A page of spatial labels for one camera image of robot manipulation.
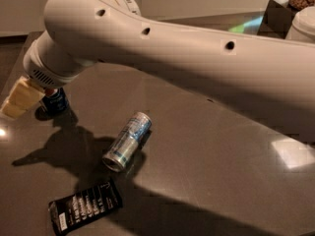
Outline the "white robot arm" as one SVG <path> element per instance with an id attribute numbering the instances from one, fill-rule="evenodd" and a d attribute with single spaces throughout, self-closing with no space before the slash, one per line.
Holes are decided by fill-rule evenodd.
<path id="1" fill-rule="evenodd" d="M 134 67 L 301 142 L 315 139 L 315 46 L 157 22 L 134 0 L 48 0 L 44 33 L 1 106 L 17 119 L 96 62 Z"/>

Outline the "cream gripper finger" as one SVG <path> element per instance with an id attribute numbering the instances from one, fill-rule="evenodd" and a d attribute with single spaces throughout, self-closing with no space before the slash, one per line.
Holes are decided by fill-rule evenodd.
<path id="1" fill-rule="evenodd" d="M 45 91 L 41 86 L 31 79 L 20 77 L 2 103 L 1 115 L 17 119 L 39 103 L 44 96 Z"/>

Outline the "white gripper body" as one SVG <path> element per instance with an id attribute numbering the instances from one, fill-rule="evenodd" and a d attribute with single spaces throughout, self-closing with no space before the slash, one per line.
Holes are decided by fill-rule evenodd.
<path id="1" fill-rule="evenodd" d="M 41 87 L 49 89 L 64 87 L 94 64 L 95 61 L 67 53 L 47 31 L 31 44 L 23 61 L 28 76 Z"/>

